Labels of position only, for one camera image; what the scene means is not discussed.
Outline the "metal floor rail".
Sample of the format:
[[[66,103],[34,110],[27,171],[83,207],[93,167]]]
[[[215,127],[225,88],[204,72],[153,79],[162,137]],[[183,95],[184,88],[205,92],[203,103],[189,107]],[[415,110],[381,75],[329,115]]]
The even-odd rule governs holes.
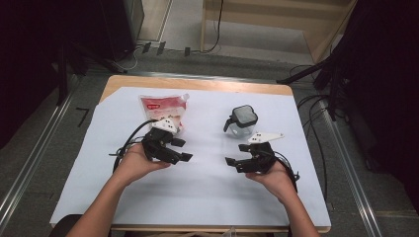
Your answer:
[[[54,90],[0,149],[0,235],[13,216],[82,81],[82,77],[71,75],[68,79],[69,93],[63,102],[56,104],[58,92]]]
[[[344,174],[351,189],[352,196],[355,200],[358,213],[363,220],[366,232],[369,237],[382,237],[375,212],[360,182],[359,176],[352,163],[351,156],[347,150],[347,147],[344,144],[344,140],[337,126],[337,123],[333,121],[329,115],[326,115],[324,120],[331,133],[332,139],[335,142],[338,157],[341,160]]]

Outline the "wooden table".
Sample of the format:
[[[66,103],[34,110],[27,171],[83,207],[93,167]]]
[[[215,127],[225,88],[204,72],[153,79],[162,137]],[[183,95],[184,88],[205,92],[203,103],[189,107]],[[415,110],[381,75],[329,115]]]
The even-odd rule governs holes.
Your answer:
[[[130,187],[123,196],[116,224],[150,231],[201,230],[219,232],[233,226],[239,232],[284,232],[285,208],[262,185],[246,179],[225,162],[243,160],[241,139],[223,126],[231,111],[250,105],[258,115],[259,132],[282,133],[272,148],[285,155],[299,173],[298,195],[321,233],[330,217],[295,105],[285,85],[180,78],[113,76],[96,108],[95,122],[103,130],[102,149],[120,146],[145,119],[138,97],[190,96],[181,122],[184,151],[193,155]]]

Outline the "dark curtain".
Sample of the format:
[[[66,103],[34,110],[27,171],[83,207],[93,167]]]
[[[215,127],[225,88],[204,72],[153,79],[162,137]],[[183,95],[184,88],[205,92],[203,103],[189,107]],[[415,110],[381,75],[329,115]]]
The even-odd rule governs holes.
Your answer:
[[[358,0],[339,55],[346,92],[366,123],[371,159],[404,186],[419,214],[419,0]]]
[[[0,0],[0,149],[51,93],[85,0]]]

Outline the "light wooden shelf frame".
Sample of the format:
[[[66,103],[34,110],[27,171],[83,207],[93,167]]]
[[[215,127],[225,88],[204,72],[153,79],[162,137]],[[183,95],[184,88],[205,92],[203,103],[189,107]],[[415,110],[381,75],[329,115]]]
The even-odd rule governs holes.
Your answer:
[[[203,0],[201,50],[207,20],[218,15],[229,23],[303,31],[311,58],[324,58],[339,34],[345,32],[358,0]]]

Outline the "black tripod stand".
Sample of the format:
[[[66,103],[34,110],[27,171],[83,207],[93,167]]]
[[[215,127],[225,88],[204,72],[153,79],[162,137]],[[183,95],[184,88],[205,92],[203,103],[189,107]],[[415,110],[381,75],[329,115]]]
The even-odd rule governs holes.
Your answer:
[[[317,76],[314,78],[313,86],[315,90],[324,90],[329,85],[328,94],[328,107],[327,112],[333,121],[336,120],[338,109],[338,97],[340,91],[340,84],[344,81],[339,66],[341,62],[340,57],[337,53],[331,53],[324,60],[309,66],[308,68],[296,73],[291,74],[286,79],[277,79],[276,83],[280,85],[290,85],[299,79],[311,75],[317,72]]]

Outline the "person's left hand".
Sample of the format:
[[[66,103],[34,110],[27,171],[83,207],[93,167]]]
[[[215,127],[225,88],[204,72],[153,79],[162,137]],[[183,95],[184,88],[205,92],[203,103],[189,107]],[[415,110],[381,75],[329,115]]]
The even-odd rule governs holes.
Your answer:
[[[148,160],[142,144],[135,144],[126,152],[120,165],[112,175],[110,182],[113,186],[120,189],[125,188],[147,174],[168,168],[169,166],[169,163],[163,161]]]

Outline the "black metal stand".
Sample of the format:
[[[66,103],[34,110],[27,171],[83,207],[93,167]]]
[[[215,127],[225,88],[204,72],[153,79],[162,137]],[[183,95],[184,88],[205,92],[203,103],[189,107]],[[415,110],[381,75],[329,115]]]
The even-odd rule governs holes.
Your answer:
[[[109,71],[117,74],[126,74],[126,69],[118,69],[115,64],[107,61],[105,58],[99,56],[91,49],[83,46],[80,43],[64,40],[60,41],[57,51],[57,82],[58,82],[58,100],[57,104],[61,106],[64,100],[69,95],[68,80],[67,80],[67,64],[76,74],[85,75],[87,72],[87,65],[83,56],[90,57],[95,62],[107,68]]]

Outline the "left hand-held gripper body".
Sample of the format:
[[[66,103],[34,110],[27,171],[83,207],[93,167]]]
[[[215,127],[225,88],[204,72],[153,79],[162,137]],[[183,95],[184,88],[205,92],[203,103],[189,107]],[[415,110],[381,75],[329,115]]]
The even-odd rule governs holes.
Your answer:
[[[158,159],[157,152],[167,148],[166,144],[172,141],[176,132],[177,128],[170,118],[153,121],[151,129],[141,140],[147,159],[150,161],[154,158]]]

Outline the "dark chair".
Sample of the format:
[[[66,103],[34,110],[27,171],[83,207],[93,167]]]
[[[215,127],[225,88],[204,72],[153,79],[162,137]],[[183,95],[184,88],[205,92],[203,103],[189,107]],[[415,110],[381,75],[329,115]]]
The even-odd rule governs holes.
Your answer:
[[[80,218],[81,214],[64,216],[55,224],[48,237],[65,237]]]

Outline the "red and white plastic pouch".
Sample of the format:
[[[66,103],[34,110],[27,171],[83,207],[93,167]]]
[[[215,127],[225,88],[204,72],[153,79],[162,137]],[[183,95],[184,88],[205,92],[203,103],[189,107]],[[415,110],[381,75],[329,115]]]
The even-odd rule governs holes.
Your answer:
[[[181,119],[187,109],[189,98],[188,94],[162,97],[140,95],[138,100],[148,119],[171,119],[177,132],[180,132],[183,129]]]

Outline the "white paper sheet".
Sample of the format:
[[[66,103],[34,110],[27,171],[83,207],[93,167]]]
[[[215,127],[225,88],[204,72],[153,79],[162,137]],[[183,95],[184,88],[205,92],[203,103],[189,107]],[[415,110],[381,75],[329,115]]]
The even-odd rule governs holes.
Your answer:
[[[146,133],[142,96],[171,96],[171,89],[122,87],[95,109],[80,152],[51,217],[57,223],[82,213],[112,174],[114,153],[133,131]],[[285,155],[300,175],[298,195],[316,227],[331,225],[311,155],[291,95],[189,91],[180,133],[188,162],[153,172],[129,185],[120,200],[117,226],[281,227],[289,221],[284,207],[262,185],[228,166],[226,158],[247,158],[242,141],[224,131],[231,111],[251,106],[256,131],[273,132],[274,150]]]

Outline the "black cabinet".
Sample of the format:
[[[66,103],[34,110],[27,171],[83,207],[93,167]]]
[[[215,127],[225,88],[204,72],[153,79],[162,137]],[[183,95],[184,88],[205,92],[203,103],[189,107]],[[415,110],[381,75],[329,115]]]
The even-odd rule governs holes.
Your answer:
[[[99,0],[104,14],[107,55],[120,60],[136,46],[144,20],[142,0]]]

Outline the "clear jar with black lid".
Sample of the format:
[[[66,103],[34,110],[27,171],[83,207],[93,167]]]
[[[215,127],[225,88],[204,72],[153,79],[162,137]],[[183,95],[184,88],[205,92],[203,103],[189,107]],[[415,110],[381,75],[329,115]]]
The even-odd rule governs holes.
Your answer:
[[[252,134],[258,116],[250,105],[234,108],[226,120],[223,131],[230,130],[236,137],[245,137]]]

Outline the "person's right hand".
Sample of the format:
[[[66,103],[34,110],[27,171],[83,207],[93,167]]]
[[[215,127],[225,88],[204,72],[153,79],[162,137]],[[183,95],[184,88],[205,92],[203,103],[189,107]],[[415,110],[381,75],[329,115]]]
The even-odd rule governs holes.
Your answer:
[[[246,173],[245,177],[262,184],[282,204],[296,196],[286,168],[279,162],[276,162],[266,174]]]

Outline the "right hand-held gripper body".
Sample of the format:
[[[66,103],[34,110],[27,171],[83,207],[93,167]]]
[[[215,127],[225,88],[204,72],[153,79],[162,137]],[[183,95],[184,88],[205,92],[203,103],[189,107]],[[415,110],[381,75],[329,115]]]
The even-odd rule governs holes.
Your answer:
[[[255,144],[255,149],[249,152],[252,155],[252,172],[267,173],[277,158],[270,142],[281,139],[282,133],[256,132],[249,139],[249,144]]]

